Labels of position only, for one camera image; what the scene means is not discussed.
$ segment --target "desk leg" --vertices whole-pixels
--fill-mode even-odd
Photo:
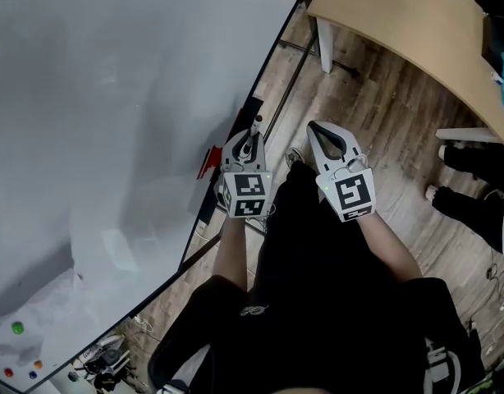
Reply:
[[[325,73],[332,70],[332,50],[334,47],[334,33],[332,25],[318,19],[319,49],[321,51],[321,68]]]
[[[475,128],[439,128],[436,134],[442,140],[463,140],[463,141],[482,141],[484,143],[501,143],[487,127]]]

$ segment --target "shoe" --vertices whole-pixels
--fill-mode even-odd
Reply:
[[[444,160],[444,157],[446,155],[446,145],[442,145],[440,146],[440,149],[438,149],[438,157],[441,159],[441,160]]]
[[[285,152],[285,161],[289,169],[292,169],[292,164],[296,161],[305,163],[305,158],[301,152],[296,148],[288,148]]]
[[[425,191],[425,198],[432,203],[437,191],[438,191],[438,187],[435,187],[435,186],[427,187],[427,190]]]

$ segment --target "whiteboard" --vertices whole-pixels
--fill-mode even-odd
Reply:
[[[68,267],[84,287],[37,379],[0,353],[2,381],[31,388],[177,270],[204,155],[295,2],[0,0],[0,316]]]

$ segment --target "wooden desk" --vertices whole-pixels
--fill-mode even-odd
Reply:
[[[430,74],[504,144],[501,88],[481,57],[483,13],[474,0],[313,0],[322,68],[332,68],[332,25],[360,34]]]

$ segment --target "red object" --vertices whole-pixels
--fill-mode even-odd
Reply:
[[[222,156],[222,148],[212,146],[210,154],[208,154],[208,156],[205,155],[204,157],[205,158],[204,165],[201,165],[201,169],[199,171],[197,179],[202,180],[206,171],[211,167],[218,167],[219,163],[221,163],[221,156]]]

